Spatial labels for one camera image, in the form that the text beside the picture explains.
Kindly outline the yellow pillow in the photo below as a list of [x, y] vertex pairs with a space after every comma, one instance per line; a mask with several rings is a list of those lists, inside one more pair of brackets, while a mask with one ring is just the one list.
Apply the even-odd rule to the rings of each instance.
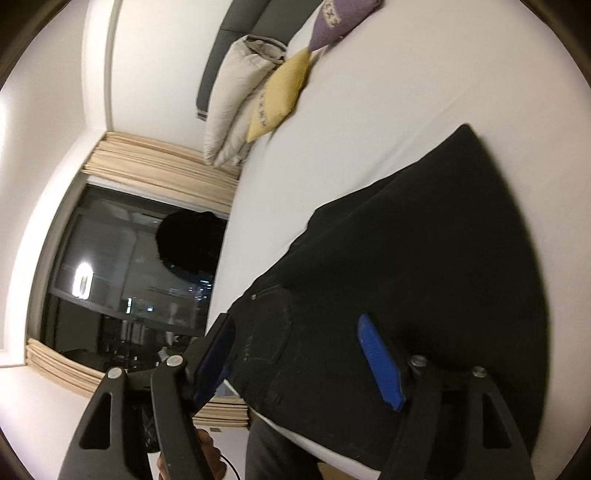
[[252, 143], [276, 130], [294, 110], [308, 75], [311, 51], [301, 49], [270, 75], [256, 99], [246, 141]]

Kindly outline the beige curtain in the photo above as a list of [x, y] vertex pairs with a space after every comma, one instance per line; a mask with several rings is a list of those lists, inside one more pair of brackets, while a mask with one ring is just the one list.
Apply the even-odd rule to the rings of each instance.
[[[238, 186], [238, 167], [215, 168], [198, 151], [120, 132], [108, 132], [81, 167], [80, 177], [105, 185], [129, 187], [174, 205], [228, 214]], [[27, 339], [26, 364], [39, 374], [89, 398], [103, 374], [67, 359], [32, 337]]]

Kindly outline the dark window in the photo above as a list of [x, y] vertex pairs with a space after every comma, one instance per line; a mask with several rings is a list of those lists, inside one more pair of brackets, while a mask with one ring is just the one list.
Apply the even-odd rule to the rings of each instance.
[[149, 370], [204, 336], [228, 218], [98, 186], [74, 207], [38, 340], [82, 365]]

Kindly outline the black denim pants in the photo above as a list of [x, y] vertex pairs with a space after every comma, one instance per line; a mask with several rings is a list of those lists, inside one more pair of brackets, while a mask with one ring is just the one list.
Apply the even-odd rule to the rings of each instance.
[[369, 315], [406, 369], [481, 366], [527, 449], [548, 370], [548, 310], [535, 251], [496, 163], [469, 125], [421, 160], [318, 208], [287, 253], [229, 310], [229, 383], [256, 413], [380, 469], [401, 414], [358, 339]]

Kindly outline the purple pillow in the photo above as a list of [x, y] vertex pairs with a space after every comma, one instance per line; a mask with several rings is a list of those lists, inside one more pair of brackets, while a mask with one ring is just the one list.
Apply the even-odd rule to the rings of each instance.
[[381, 0], [325, 0], [315, 18], [308, 47], [315, 51], [335, 43], [358, 27], [382, 4]]

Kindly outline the white bed mattress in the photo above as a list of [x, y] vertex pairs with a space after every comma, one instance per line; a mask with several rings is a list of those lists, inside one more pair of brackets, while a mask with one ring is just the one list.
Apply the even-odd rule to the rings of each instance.
[[294, 114], [242, 169], [209, 313], [283, 256], [315, 208], [465, 123], [505, 174], [543, 271], [550, 375], [533, 469], [555, 479], [590, 426], [590, 88], [519, 1], [388, 1], [322, 52]]

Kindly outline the white grey pillow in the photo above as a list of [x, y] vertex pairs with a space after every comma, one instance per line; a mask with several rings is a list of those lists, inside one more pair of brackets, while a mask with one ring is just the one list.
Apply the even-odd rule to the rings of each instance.
[[246, 141], [256, 97], [286, 59], [276, 39], [244, 35], [225, 54], [209, 96], [204, 127], [204, 160], [214, 167], [236, 166], [249, 155]]

